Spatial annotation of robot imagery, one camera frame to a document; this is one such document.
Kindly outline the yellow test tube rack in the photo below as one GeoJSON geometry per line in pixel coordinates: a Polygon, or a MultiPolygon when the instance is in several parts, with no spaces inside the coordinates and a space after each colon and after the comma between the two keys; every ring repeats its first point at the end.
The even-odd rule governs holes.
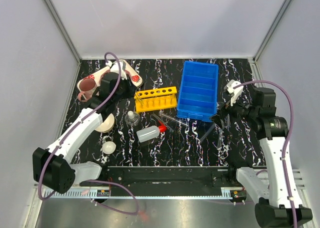
{"type": "Polygon", "coordinates": [[[137,113],[176,108],[176,86],[137,91],[135,93],[135,111],[137,113]]]}

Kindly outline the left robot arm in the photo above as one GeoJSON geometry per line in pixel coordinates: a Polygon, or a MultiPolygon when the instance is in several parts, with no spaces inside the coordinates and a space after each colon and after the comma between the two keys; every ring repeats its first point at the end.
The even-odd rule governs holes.
{"type": "Polygon", "coordinates": [[[32,154],[34,180],[60,194],[87,180],[104,185],[108,174],[100,164],[72,164],[72,159],[93,131],[108,133],[113,129],[116,103],[132,97],[136,89],[128,72],[105,72],[76,121],[48,148],[39,147],[32,154]]]}

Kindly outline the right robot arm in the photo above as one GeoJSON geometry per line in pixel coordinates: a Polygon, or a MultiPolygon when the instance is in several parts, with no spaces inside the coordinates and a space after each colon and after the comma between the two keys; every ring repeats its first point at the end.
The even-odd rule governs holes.
{"type": "Polygon", "coordinates": [[[232,163],[227,180],[233,186],[241,184],[251,197],[260,227],[300,227],[312,220],[313,213],[304,207],[295,184],[289,127],[283,117],[276,116],[276,94],[270,88],[256,88],[252,104],[245,106],[238,103],[242,90],[225,88],[229,99],[211,119],[219,127],[225,127],[227,117],[242,118],[251,125],[264,154],[268,184],[245,163],[232,163]]]}

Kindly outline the clear glass stoppered flask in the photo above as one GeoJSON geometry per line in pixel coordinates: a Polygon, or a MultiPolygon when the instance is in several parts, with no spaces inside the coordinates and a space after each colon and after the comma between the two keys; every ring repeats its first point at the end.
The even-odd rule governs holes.
{"type": "Polygon", "coordinates": [[[127,125],[137,126],[140,121],[140,116],[137,112],[128,111],[124,118],[127,125]]]}

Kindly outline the blue divided plastic bin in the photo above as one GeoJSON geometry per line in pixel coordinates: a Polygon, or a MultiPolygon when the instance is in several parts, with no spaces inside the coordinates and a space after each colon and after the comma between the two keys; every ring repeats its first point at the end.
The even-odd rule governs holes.
{"type": "Polygon", "coordinates": [[[177,101],[177,117],[211,122],[217,113],[217,64],[185,61],[177,101]]]}

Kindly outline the pink mug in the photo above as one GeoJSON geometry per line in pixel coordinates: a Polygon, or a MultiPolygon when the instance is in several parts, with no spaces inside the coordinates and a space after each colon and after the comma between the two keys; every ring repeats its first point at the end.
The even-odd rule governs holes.
{"type": "Polygon", "coordinates": [[[79,84],[79,94],[77,96],[78,100],[81,102],[88,101],[97,88],[97,84],[94,79],[87,78],[83,79],[79,84]]]}

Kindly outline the beige ceramic mortar bowl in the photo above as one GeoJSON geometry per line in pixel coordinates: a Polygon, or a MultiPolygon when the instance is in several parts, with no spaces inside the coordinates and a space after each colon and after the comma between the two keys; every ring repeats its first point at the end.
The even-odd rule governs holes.
{"type": "Polygon", "coordinates": [[[110,114],[106,120],[95,129],[95,131],[100,133],[108,133],[110,132],[115,125],[115,117],[113,114],[110,114]]]}

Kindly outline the white wash bottle red cap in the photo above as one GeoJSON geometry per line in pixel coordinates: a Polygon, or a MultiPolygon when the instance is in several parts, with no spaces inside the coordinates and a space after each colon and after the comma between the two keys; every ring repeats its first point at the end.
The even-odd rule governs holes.
{"type": "Polygon", "coordinates": [[[150,126],[136,132],[138,140],[140,143],[149,141],[151,139],[157,138],[160,133],[163,133],[167,130],[167,127],[160,123],[160,126],[150,126]]]}

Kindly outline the white round lid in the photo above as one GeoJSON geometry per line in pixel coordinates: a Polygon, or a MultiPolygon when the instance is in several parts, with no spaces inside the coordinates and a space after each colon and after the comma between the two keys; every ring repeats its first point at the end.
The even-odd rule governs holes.
{"type": "Polygon", "coordinates": [[[112,154],[116,150],[116,144],[112,141],[107,141],[102,145],[102,152],[104,154],[112,154]]]}

